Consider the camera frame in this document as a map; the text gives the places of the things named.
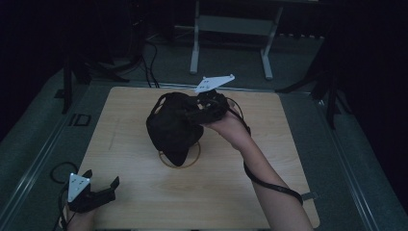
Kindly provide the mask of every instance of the person's right arm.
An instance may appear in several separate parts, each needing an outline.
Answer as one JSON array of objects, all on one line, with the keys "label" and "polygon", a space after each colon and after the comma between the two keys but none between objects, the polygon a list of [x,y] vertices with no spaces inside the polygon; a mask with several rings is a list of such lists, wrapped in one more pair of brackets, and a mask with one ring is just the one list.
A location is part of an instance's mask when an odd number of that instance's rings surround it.
[{"label": "person's right arm", "polygon": [[[234,148],[239,150],[243,161],[258,179],[288,188],[288,185],[269,164],[259,146],[233,114],[228,112],[222,120],[205,126],[217,131]],[[295,197],[264,188],[256,183],[252,184],[272,230],[313,230],[306,212]]]}]

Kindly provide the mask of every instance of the table top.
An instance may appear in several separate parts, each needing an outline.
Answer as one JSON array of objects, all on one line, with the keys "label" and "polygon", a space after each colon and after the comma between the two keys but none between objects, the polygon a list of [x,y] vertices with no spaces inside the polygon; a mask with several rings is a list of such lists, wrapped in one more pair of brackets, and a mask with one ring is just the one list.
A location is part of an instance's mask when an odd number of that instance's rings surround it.
[{"label": "table top", "polygon": [[[116,200],[98,209],[98,229],[268,228],[241,154],[205,128],[201,155],[191,167],[165,166],[149,138],[145,121],[159,97],[193,90],[112,88],[96,125],[80,173],[91,169],[91,190],[106,189],[119,176]],[[218,90],[237,101],[252,137],[291,189],[309,186],[279,96],[270,92]],[[186,164],[198,147],[192,147]],[[313,200],[304,208],[314,227]]]}]

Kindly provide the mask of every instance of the gray carpet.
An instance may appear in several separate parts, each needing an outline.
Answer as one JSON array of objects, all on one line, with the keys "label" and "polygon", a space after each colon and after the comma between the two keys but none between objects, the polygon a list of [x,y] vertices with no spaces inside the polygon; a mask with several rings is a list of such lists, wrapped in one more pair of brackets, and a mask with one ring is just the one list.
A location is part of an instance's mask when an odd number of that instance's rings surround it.
[{"label": "gray carpet", "polygon": [[[237,79],[225,87],[273,91],[300,80],[321,43],[310,38],[276,39],[269,55],[274,79],[267,81],[257,49],[238,49],[227,45],[219,48],[210,42],[208,47],[203,42],[197,75],[190,75],[191,47],[186,45],[188,36],[183,36],[183,39],[172,44],[159,37],[151,39],[158,48],[153,72],[162,87],[171,87],[172,84],[195,86],[202,76],[234,74]],[[150,62],[153,46],[147,45],[144,54]],[[13,199],[18,182],[25,177],[24,173],[37,155],[46,155],[43,167],[38,169],[38,176],[34,179],[35,184],[24,194],[21,204],[11,210],[13,213],[8,219],[7,230],[54,229],[61,185],[51,181],[50,170],[65,161],[80,165],[113,86],[147,87],[140,66],[121,75],[132,81],[123,84],[94,76],[89,86],[74,85],[75,103],[67,115],[61,115],[63,101],[54,98],[54,94],[62,87],[62,74],[56,74],[2,141],[0,177],[1,182],[8,186],[2,187],[2,211],[5,208],[10,210],[11,207],[6,205]],[[345,113],[336,115],[338,129],[335,132],[328,129],[322,118],[324,106],[319,106],[302,93],[312,87],[313,84],[310,84],[297,92],[282,94],[281,99],[310,188],[319,194],[315,201],[320,217],[317,230],[408,230],[407,217],[355,118]],[[69,125],[74,114],[91,116],[90,125]],[[55,131],[61,132],[52,136]],[[344,171],[348,167],[352,169],[351,176]],[[60,169],[57,177],[66,177],[68,171]],[[358,192],[355,192],[356,184],[360,187]],[[366,199],[367,206],[358,205],[362,198]]]}]

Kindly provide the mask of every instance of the black strap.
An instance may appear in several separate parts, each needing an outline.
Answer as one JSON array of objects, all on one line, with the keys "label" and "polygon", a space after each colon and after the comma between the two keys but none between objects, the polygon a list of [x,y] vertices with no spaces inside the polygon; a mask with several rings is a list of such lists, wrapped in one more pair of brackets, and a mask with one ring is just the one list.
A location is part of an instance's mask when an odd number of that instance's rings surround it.
[{"label": "black strap", "polygon": [[249,170],[249,168],[246,166],[245,163],[243,163],[243,169],[245,169],[246,175],[253,182],[255,182],[258,185],[263,186],[265,188],[268,188],[268,189],[271,189],[271,190],[275,190],[275,191],[278,191],[278,192],[281,192],[281,193],[286,193],[286,194],[289,194],[291,196],[294,196],[297,200],[299,200],[300,204],[303,205],[303,199],[302,199],[302,196],[299,193],[297,193],[297,192],[295,192],[295,191],[293,191],[291,189],[288,189],[288,188],[285,188],[285,187],[282,187],[282,186],[273,185],[273,184],[270,184],[270,183],[267,183],[267,182],[264,182],[264,181],[258,179],[254,174],[252,174],[252,172]]}]

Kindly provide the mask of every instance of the forearm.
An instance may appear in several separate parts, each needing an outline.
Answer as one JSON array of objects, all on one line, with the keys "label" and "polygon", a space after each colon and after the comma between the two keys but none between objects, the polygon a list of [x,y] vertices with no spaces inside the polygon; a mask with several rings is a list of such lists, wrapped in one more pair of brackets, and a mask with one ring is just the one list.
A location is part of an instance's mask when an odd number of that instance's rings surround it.
[{"label": "forearm", "polygon": [[[276,173],[252,139],[245,147],[241,146],[239,150],[246,166],[258,179],[288,188],[288,185]],[[273,230],[303,231],[313,229],[303,207],[295,197],[262,187],[256,183],[253,183],[253,186],[268,223]]]}]

